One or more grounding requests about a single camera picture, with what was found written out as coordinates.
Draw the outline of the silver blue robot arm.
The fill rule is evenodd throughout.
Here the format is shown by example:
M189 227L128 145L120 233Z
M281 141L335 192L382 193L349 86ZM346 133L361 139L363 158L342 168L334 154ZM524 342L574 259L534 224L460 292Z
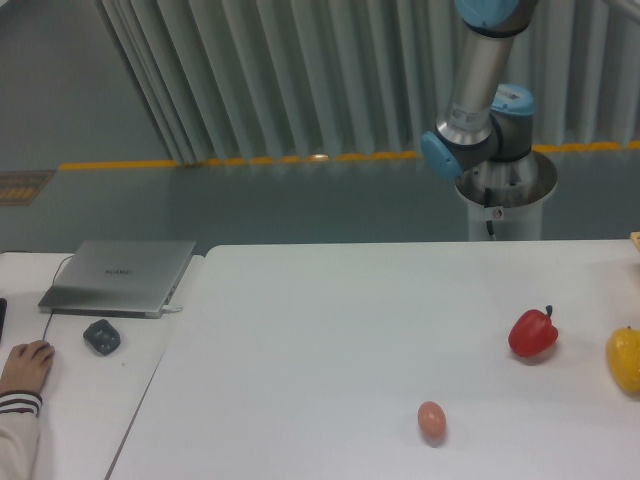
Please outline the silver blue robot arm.
M639 139L636 1L458 1L467 32L420 149L441 177L544 144Z

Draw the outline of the person's hand on mouse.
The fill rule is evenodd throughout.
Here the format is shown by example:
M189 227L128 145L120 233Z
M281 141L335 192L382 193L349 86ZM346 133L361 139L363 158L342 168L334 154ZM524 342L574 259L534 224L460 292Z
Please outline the person's hand on mouse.
M54 355L55 348L46 340L14 346L1 374L1 393L40 394Z

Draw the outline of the white sleeve forearm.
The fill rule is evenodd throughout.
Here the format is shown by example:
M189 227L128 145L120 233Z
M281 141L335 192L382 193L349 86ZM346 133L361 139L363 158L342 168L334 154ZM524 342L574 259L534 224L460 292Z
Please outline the white sleeve forearm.
M30 479L40 436L42 398L27 391L1 395L1 478Z

